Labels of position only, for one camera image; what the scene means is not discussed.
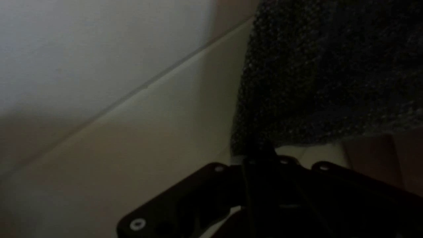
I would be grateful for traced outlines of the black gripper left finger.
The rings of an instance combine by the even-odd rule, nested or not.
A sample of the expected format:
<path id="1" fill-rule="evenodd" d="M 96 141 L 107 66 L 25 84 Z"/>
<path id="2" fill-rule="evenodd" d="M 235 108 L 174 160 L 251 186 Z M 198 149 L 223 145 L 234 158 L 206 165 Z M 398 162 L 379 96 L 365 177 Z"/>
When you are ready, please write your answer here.
<path id="1" fill-rule="evenodd" d="M 210 162 L 137 209 L 116 224 L 117 238 L 246 238 L 247 215 L 238 165 Z"/>

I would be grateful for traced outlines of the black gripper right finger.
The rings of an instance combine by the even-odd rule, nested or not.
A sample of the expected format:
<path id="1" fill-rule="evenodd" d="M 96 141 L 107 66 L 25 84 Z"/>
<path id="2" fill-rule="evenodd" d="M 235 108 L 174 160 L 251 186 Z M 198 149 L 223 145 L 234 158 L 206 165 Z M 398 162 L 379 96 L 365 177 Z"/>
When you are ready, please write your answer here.
<path id="1" fill-rule="evenodd" d="M 263 238 L 423 238 L 422 198 L 329 161 L 263 160 Z"/>

